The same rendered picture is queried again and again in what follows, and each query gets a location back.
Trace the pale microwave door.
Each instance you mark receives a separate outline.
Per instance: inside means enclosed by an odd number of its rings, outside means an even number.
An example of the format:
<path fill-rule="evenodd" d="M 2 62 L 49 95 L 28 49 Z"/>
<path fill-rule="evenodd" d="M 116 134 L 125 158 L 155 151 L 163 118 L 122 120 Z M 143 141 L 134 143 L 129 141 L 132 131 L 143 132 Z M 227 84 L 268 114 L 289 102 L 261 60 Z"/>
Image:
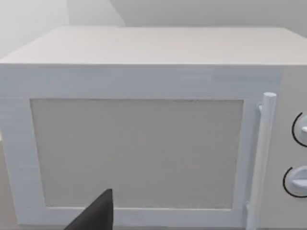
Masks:
<path fill-rule="evenodd" d="M 66 225 L 104 190 L 121 227 L 241 228 L 269 66 L 0 64 L 20 225 Z"/>

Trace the pale microwave oven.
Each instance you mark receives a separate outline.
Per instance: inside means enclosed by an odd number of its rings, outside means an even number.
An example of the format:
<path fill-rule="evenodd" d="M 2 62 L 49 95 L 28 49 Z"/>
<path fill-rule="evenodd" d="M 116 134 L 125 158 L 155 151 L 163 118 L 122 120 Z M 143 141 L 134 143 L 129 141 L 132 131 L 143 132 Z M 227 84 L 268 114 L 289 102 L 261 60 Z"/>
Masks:
<path fill-rule="evenodd" d="M 270 153 L 257 230 L 307 230 L 307 198 L 292 197 L 283 189 L 283 176 L 290 167 L 307 166 L 307 148 L 298 145 L 291 134 L 296 116 L 301 112 L 307 115 L 307 38 L 282 28 L 70 26 L 55 29 L 19 48 L 1 59 L 0 64 L 276 67 L 281 77 L 275 93 Z M 246 229 L 259 126 L 250 164 L 244 226 L 197 228 Z"/>

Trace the pale microwave knob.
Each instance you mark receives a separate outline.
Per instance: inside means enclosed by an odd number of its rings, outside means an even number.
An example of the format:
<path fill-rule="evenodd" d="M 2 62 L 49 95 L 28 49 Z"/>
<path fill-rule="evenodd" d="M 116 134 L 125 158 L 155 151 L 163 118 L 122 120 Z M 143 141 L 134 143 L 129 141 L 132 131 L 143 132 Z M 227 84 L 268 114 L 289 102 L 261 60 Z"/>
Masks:
<path fill-rule="evenodd" d="M 304 115 L 303 112 L 294 119 L 291 134 L 298 145 L 307 148 L 307 115 Z"/>
<path fill-rule="evenodd" d="M 283 176 L 284 191 L 295 198 L 307 198 L 307 166 L 290 167 Z"/>

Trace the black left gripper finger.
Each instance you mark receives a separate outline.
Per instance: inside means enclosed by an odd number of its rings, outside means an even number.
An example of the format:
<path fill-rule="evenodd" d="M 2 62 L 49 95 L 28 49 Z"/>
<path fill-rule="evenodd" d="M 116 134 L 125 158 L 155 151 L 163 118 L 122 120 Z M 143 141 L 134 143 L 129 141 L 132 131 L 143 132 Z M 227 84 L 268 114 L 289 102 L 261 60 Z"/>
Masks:
<path fill-rule="evenodd" d="M 113 191 L 105 190 L 65 230 L 113 230 Z"/>

